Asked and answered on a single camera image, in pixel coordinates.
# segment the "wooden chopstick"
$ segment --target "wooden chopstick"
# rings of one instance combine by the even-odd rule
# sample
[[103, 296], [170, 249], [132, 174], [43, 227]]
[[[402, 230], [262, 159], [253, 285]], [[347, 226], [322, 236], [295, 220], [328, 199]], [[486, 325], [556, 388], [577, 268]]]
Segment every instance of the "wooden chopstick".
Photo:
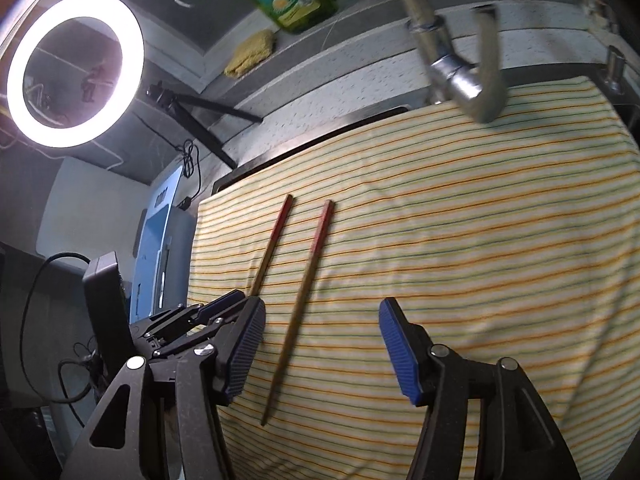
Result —
[[249, 291], [249, 296], [258, 296], [260, 294], [260, 288], [262, 287], [262, 282], [264, 281], [264, 277], [267, 273], [269, 263], [271, 263], [273, 251], [278, 244], [278, 239], [280, 238], [280, 234], [282, 234], [282, 229], [284, 228], [284, 224], [287, 221], [287, 216], [289, 215], [289, 211], [291, 211], [292, 206], [293, 196], [287, 195], [284, 199], [282, 207], [280, 208], [278, 219], [276, 220], [276, 223], [273, 226], [273, 230], [271, 231], [269, 243], [267, 244], [267, 248], [264, 251], [264, 256], [262, 257], [262, 261], [260, 262], [258, 273], [255, 275], [254, 284], [251, 287], [251, 291]]
[[309, 292], [311, 291], [311, 285], [316, 277], [316, 269], [318, 268], [318, 262], [322, 255], [322, 247], [324, 246], [324, 240], [329, 231], [329, 224], [331, 223], [331, 217], [334, 214], [335, 203], [332, 200], [324, 202], [322, 208], [322, 214], [316, 228], [316, 234], [314, 236], [313, 244], [311, 245], [311, 252], [309, 253], [309, 260], [306, 263], [305, 273], [302, 277], [302, 283], [296, 296], [296, 303], [293, 307], [293, 313], [291, 314], [291, 320], [289, 321], [289, 327], [287, 328], [287, 335], [284, 338], [282, 350], [280, 351], [280, 357], [278, 359], [278, 365], [276, 371], [271, 379], [271, 386], [269, 388], [269, 395], [267, 397], [267, 403], [264, 407], [264, 413], [260, 420], [260, 425], [264, 426], [269, 418], [270, 411], [273, 407], [276, 393], [282, 384], [284, 374], [289, 365], [291, 359], [291, 352], [298, 338], [298, 332], [300, 331], [300, 325], [302, 325], [302, 318], [305, 313], [306, 302], [309, 299]]

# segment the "striped towel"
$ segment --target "striped towel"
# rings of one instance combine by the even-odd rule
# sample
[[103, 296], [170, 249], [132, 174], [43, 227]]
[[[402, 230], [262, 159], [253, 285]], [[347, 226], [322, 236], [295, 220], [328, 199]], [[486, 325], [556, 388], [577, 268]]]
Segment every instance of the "striped towel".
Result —
[[[471, 123], [451, 104], [342, 134], [200, 205], [189, 299], [249, 290], [287, 193], [296, 202], [260, 296], [267, 325], [244, 393], [221, 410], [241, 480], [406, 477], [424, 409], [378, 329], [395, 296], [469, 359], [516, 358], [583, 479], [640, 426], [639, 152], [586, 78], [511, 89]], [[280, 402], [266, 394], [322, 209], [337, 203]], [[472, 478], [478, 407], [461, 478]]]

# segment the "wall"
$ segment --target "wall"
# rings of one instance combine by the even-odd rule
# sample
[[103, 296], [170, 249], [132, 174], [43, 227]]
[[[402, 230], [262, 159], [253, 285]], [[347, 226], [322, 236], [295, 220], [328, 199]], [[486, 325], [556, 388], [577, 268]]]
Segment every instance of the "wall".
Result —
[[[10, 142], [0, 130], [0, 146]], [[20, 142], [0, 150], [0, 242], [36, 254], [40, 221], [61, 163]]]
[[[6, 261], [0, 287], [2, 358], [9, 389], [29, 394], [31, 389], [20, 370], [18, 334], [24, 302], [42, 260], [10, 247], [4, 248]], [[48, 396], [62, 397], [56, 365], [63, 358], [77, 358], [73, 343], [87, 343], [91, 335], [81, 277], [64, 269], [49, 267], [43, 272], [31, 300], [24, 332], [25, 368], [36, 389]], [[86, 372], [77, 367], [65, 367], [63, 377], [71, 395], [86, 384]], [[75, 404], [79, 416], [85, 421], [94, 406], [92, 393]], [[78, 422], [68, 406], [54, 404], [51, 413], [68, 454], [80, 433]]]
[[[136, 232], [149, 187], [67, 157], [51, 188], [36, 241], [44, 257], [75, 251], [89, 259], [116, 252], [122, 279], [133, 281]], [[70, 262], [84, 272], [84, 263]]]

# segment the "metal rod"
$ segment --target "metal rod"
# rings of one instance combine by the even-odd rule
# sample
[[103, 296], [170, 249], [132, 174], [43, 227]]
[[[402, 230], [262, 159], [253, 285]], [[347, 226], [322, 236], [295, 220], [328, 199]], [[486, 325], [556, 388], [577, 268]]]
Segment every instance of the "metal rod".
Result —
[[625, 55], [613, 45], [609, 45], [609, 48], [607, 49], [605, 83], [616, 95], [622, 94], [622, 86], [620, 83], [625, 75], [625, 65]]
[[429, 0], [402, 0], [411, 32], [430, 79], [432, 104], [453, 99], [475, 122], [493, 121], [502, 111], [507, 89], [500, 74], [500, 43], [494, 6], [476, 8], [480, 28], [480, 65], [458, 56], [446, 23]]
[[280, 208], [280, 213], [275, 225], [273, 226], [273, 231], [271, 231], [271, 237], [269, 238], [269, 242], [267, 243], [267, 248], [264, 251], [262, 261], [260, 262], [258, 273], [255, 275], [254, 284], [251, 287], [251, 291], [249, 291], [249, 296], [260, 296], [262, 282], [264, 281], [264, 277], [267, 274], [267, 268], [271, 263], [273, 252], [276, 249], [276, 245], [278, 244], [278, 240], [280, 239], [280, 235], [282, 234], [284, 224], [287, 221], [287, 216], [289, 216], [289, 211], [291, 211], [292, 206], [293, 195], [287, 195], [284, 199], [282, 207]]
[[224, 162], [232, 170], [238, 167], [238, 164], [226, 154], [222, 149], [222, 143], [218, 138], [200, 124], [193, 116], [185, 110], [177, 101], [171, 102], [165, 110], [174, 120], [187, 130], [193, 137], [198, 139], [211, 153]]
[[311, 285], [316, 277], [316, 269], [318, 268], [318, 262], [322, 255], [322, 247], [324, 246], [324, 240], [326, 239], [329, 231], [329, 224], [331, 223], [331, 217], [334, 214], [335, 203], [332, 200], [324, 202], [322, 208], [322, 214], [316, 228], [316, 234], [314, 236], [313, 244], [311, 245], [311, 252], [309, 254], [309, 260], [306, 263], [305, 273], [302, 277], [302, 283], [296, 296], [296, 303], [293, 306], [293, 313], [291, 314], [291, 321], [289, 321], [289, 327], [287, 328], [287, 335], [284, 338], [282, 350], [280, 351], [280, 357], [278, 359], [278, 365], [276, 371], [271, 379], [271, 386], [269, 388], [269, 395], [267, 397], [267, 403], [264, 407], [264, 413], [260, 420], [260, 425], [264, 426], [267, 423], [271, 409], [273, 408], [276, 394], [280, 389], [284, 374], [289, 366], [291, 359], [291, 352], [296, 344], [298, 338], [298, 332], [300, 331], [300, 325], [302, 325], [302, 318], [305, 313], [306, 302], [309, 299], [309, 293], [311, 292]]
[[242, 110], [237, 110], [232, 106], [223, 105], [214, 101], [201, 99], [199, 97], [194, 97], [188, 94], [176, 94], [175, 98], [184, 104], [197, 106], [198, 108], [205, 108], [207, 110], [212, 110], [213, 112], [218, 112], [220, 114], [233, 115], [234, 117], [240, 117], [241, 119], [245, 119], [252, 123], [259, 124], [262, 122], [262, 117], [250, 114], [249, 112], [243, 112]]

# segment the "yellow sponge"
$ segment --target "yellow sponge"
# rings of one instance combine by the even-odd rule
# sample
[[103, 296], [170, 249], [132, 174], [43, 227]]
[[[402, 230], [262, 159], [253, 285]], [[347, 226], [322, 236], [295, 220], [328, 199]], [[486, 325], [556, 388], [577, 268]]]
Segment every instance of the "yellow sponge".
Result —
[[269, 29], [256, 32], [244, 40], [234, 52], [233, 59], [225, 68], [225, 75], [240, 77], [246, 74], [273, 52], [274, 35]]

